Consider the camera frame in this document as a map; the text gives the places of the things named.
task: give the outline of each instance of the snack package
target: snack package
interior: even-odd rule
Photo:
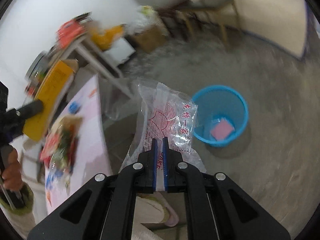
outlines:
[[[58,44],[62,49],[67,47],[76,37],[85,32],[84,27],[72,19],[63,24],[57,31]]]
[[[156,190],[164,190],[162,139],[168,137],[170,149],[181,152],[182,158],[201,172],[206,169],[191,148],[197,105],[192,100],[166,85],[145,79],[137,80],[141,96],[141,111],[138,112],[135,137],[122,168],[138,160],[139,153],[151,149],[152,139],[158,142]]]
[[[44,161],[50,172],[46,188],[68,187],[81,121],[82,118],[79,116],[65,115],[52,125],[40,155],[40,160]]]

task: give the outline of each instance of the yellow box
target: yellow box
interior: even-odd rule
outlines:
[[[23,133],[34,141],[39,141],[46,134],[53,114],[57,107],[57,99],[61,100],[60,93],[74,72],[78,70],[76,60],[59,60],[44,78],[35,100],[43,103],[43,111],[30,119],[27,119],[23,127]]]

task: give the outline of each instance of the wooden chair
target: wooden chair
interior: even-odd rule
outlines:
[[[188,14],[189,13],[197,13],[197,12],[205,12],[208,17],[209,22],[211,22],[210,16],[208,13],[213,13],[217,19],[219,26],[220,26],[223,43],[225,44],[225,46],[227,46],[228,45],[228,37],[227,37],[226,28],[225,28],[225,25],[223,22],[223,18],[221,16],[221,11],[229,5],[231,5],[233,7],[233,10],[236,14],[237,28],[239,31],[241,31],[239,14],[238,14],[234,0],[199,0],[199,1],[195,1],[195,2],[189,0],[188,3],[185,3],[185,4],[177,7],[177,9],[183,13],[183,17],[186,22],[187,28],[192,36],[194,35],[194,32],[193,32],[192,26],[190,24],[190,21],[188,19]]]
[[[167,7],[158,8],[156,11],[158,13],[158,16],[161,18],[162,22],[164,23],[165,27],[167,28],[169,34],[171,37],[175,38],[174,29],[179,30],[181,33],[181,36],[185,41],[188,40],[188,30],[186,28],[185,22],[183,22],[179,17],[177,16],[176,10],[178,7],[185,5],[188,3],[189,0],[178,0],[173,4],[170,4]],[[171,19],[175,26],[170,26],[167,23],[167,18]]]

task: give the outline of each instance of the cardboard box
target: cardboard box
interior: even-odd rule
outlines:
[[[155,25],[141,34],[134,35],[132,38],[146,53],[152,52],[166,42],[165,36]]]

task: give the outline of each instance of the metal screw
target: metal screw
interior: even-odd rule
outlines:
[[[95,179],[96,181],[103,181],[105,177],[106,177],[106,176],[104,176],[103,174],[97,174],[97,175],[94,177],[94,179]]]
[[[188,167],[188,164],[185,163],[185,162],[181,162],[181,163],[178,163],[178,167],[179,167],[180,169],[185,169],[185,168]]]
[[[142,163],[135,163],[135,164],[133,165],[133,168],[134,168],[135,170],[140,170],[140,169],[142,169],[142,167],[143,167]]]
[[[217,180],[225,180],[226,176],[225,176],[225,174],[219,172],[216,174],[216,178],[217,178]]]

